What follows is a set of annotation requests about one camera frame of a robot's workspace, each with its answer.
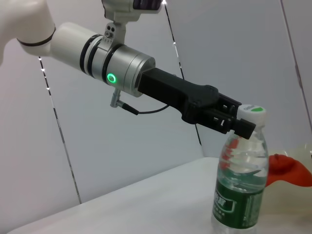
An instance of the red object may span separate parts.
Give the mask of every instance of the red object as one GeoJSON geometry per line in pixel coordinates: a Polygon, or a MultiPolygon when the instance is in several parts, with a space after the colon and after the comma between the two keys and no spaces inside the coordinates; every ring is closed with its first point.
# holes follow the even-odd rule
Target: red object
{"type": "Polygon", "coordinates": [[[266,186],[278,180],[301,187],[312,187],[312,174],[301,162],[292,157],[275,154],[269,157],[269,175],[266,186]]]}

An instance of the bottle cap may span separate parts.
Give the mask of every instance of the bottle cap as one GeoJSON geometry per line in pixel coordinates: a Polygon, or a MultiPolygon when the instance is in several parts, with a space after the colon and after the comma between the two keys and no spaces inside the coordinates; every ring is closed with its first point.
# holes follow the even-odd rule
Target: bottle cap
{"type": "Polygon", "coordinates": [[[244,119],[257,126],[264,126],[267,111],[261,106],[255,105],[241,105],[237,111],[237,119],[244,119]]]}

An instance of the green led ring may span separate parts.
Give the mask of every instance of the green led ring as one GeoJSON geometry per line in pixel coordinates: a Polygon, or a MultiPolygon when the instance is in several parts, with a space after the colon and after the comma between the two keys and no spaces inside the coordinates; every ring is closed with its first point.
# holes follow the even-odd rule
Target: green led ring
{"type": "Polygon", "coordinates": [[[108,79],[108,81],[111,82],[111,83],[116,83],[116,77],[115,77],[115,75],[112,74],[112,73],[110,73],[110,74],[107,75],[107,79],[108,79]]]}

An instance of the bottle label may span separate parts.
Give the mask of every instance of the bottle label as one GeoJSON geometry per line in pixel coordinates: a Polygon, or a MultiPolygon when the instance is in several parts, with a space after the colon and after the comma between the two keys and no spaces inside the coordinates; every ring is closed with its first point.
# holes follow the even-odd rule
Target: bottle label
{"type": "Polygon", "coordinates": [[[223,186],[218,180],[214,193],[213,214],[230,228],[253,227],[259,217],[263,190],[256,193],[240,193],[223,186]]]}

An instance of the clear plastic bottle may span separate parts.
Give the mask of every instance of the clear plastic bottle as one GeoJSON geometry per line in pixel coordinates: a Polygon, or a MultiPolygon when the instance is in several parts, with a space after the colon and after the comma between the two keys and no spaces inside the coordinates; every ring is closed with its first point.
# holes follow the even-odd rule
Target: clear plastic bottle
{"type": "Polygon", "coordinates": [[[212,226],[216,234],[254,234],[268,176],[269,156],[262,129],[266,110],[241,105],[237,119],[256,124],[250,139],[232,133],[218,166],[212,226]]]}

